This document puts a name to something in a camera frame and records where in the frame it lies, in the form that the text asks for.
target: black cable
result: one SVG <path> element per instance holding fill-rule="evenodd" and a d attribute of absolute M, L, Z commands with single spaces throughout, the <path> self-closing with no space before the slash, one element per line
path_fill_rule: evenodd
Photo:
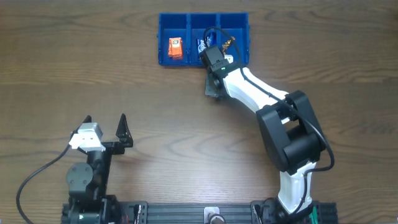
<path fill-rule="evenodd" d="M 307 119 L 305 118 L 304 115 L 302 115 L 299 111 L 297 111 L 294 107 L 290 106 L 288 103 L 286 103 L 284 100 L 281 100 L 280 98 L 274 96 L 272 93 L 266 91 L 265 89 L 261 88 L 259 85 L 257 85 L 256 83 L 254 83 L 252 80 L 248 79 L 247 76 L 244 74 L 243 72 L 243 67 L 242 67 L 242 58 L 241 58 L 241 54 L 239 52 L 239 48 L 238 45 L 236 44 L 235 40 L 231 37 L 231 35 L 229 33 L 227 33 L 225 30 L 219 28 L 219 27 L 209 27 L 207 28 L 204 33 L 203 33 L 203 40 L 205 40 L 205 45 L 206 47 L 208 47 L 207 41 L 205 39 L 206 37 L 206 33 L 211 30 L 211 29 L 215 29 L 218 30 L 220 32 L 222 32 L 224 35 L 226 35 L 231 43 L 234 45 L 235 47 L 235 51 L 238 55 L 238 59 L 239 59 L 239 63 L 241 64 L 239 66 L 243 79 L 248 81 L 251 85 L 253 85 L 254 87 L 256 87 L 257 89 L 261 90 L 263 93 L 265 93 L 266 95 L 268 95 L 269 97 L 273 98 L 274 100 L 278 101 L 279 103 L 282 103 L 282 105 L 284 105 L 285 107 L 287 107 L 291 112 L 293 112 L 293 114 L 295 114 L 299 119 L 301 119 L 304 123 L 307 123 L 315 132 L 315 134 L 319 137 L 319 139 L 321 140 L 321 143 L 326 147 L 329 156 L 330 156 L 330 165 L 327 167 L 321 167 L 321 168 L 314 168 L 314 169 L 309 169 L 307 171 L 304 172 L 303 174 L 303 178 L 304 178 L 304 193 L 303 193 L 303 197 L 301 198 L 301 201 L 299 203 L 299 205 L 297 206 L 297 208 L 293 211 L 293 213 L 291 215 L 296 214 L 301 206 L 303 205 L 304 201 L 305 201 L 305 196 L 307 196 L 307 175 L 310 172 L 323 172 L 323 171 L 327 171 L 330 170 L 331 168 L 333 168 L 333 166 L 335 165 L 335 156 L 333 155 L 333 152 L 331 150 L 331 147 L 328 143 L 328 141 L 325 139 L 325 137 L 323 137 L 323 135 L 319 132 L 319 130 L 314 127 L 314 125 Z"/>
<path fill-rule="evenodd" d="M 57 157 L 55 158 L 53 161 L 49 162 L 48 164 L 44 165 L 43 167 L 41 167 L 40 169 L 38 169 L 37 171 L 33 172 L 33 174 L 31 174 L 30 176 L 28 176 L 26 178 L 25 181 L 23 181 L 23 183 L 21 184 L 21 186 L 18 189 L 18 193 L 17 193 L 17 208 L 18 208 L 18 212 L 20 213 L 20 215 L 23 217 L 23 219 L 26 221 L 26 223 L 28 224 L 33 224 L 32 221 L 30 221 L 24 211 L 22 211 L 21 208 L 21 202 L 19 201 L 20 197 L 21 197 L 21 193 L 22 193 L 22 189 L 25 187 L 26 183 L 28 183 L 28 181 L 31 180 L 31 178 L 33 178 L 34 176 L 36 176 L 39 172 L 42 172 L 44 169 L 46 169 L 47 167 L 51 166 L 52 164 L 54 164 L 54 162 L 57 162 L 58 160 L 60 160 L 62 158 L 62 156 L 64 156 L 67 151 L 69 149 L 69 144 L 68 146 L 65 148 L 65 150 Z"/>

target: brown wood surface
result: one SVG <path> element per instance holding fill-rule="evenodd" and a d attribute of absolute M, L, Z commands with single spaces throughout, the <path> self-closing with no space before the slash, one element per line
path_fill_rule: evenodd
<path fill-rule="evenodd" d="M 249 68 L 303 90 L 335 152 L 312 197 L 341 223 L 398 216 L 398 1 L 1 1 L 0 219 L 23 223 L 22 181 L 57 157 L 88 114 L 114 139 L 125 113 L 133 149 L 115 156 L 108 193 L 148 202 L 250 202 L 275 197 L 279 173 L 256 119 L 204 96 L 202 68 L 157 61 L 160 12 L 247 11 Z M 32 179 L 22 207 L 59 223 L 76 151 Z M 319 167 L 329 163 L 322 154 Z"/>

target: wooden table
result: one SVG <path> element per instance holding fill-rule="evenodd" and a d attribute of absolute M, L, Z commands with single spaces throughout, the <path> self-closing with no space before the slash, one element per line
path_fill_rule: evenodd
<path fill-rule="evenodd" d="M 398 215 L 397 1 L 0 2 L 0 219 L 23 223 L 22 181 L 57 157 L 86 115 L 106 140 L 127 115 L 133 149 L 114 156 L 108 193 L 148 202 L 250 202 L 275 197 L 279 173 L 251 111 L 204 95 L 202 68 L 157 61 L 160 12 L 247 11 L 253 74 L 303 90 L 335 152 L 314 174 L 314 200 L 341 223 Z M 58 223 L 68 200 L 66 156 L 33 178 L 21 203 Z M 326 152 L 318 167 L 329 163 Z"/>

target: blue tray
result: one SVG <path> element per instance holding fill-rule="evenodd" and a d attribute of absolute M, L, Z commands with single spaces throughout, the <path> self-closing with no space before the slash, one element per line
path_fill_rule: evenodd
<path fill-rule="evenodd" d="M 158 59 L 163 66 L 196 66 L 202 65 L 198 58 L 197 39 L 203 39 L 203 32 L 207 27 L 217 26 L 235 37 L 244 64 L 249 63 L 250 36 L 248 14 L 234 13 L 160 13 Z M 181 37 L 183 59 L 174 60 L 168 56 L 169 38 Z M 217 46 L 228 40 L 227 36 L 216 31 Z M 226 51 L 238 61 L 238 55 L 233 46 Z"/>

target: blue snack packet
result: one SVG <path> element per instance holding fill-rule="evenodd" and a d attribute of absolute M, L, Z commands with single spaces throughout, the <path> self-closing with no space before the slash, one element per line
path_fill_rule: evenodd
<path fill-rule="evenodd" d="M 206 42 L 207 42 L 207 46 L 212 46 L 212 45 L 216 44 L 216 32 L 210 32 L 206 36 Z M 197 39 L 198 56 L 199 56 L 200 52 L 202 52 L 205 48 L 206 48 L 205 41 L 203 41 L 202 39 Z"/>

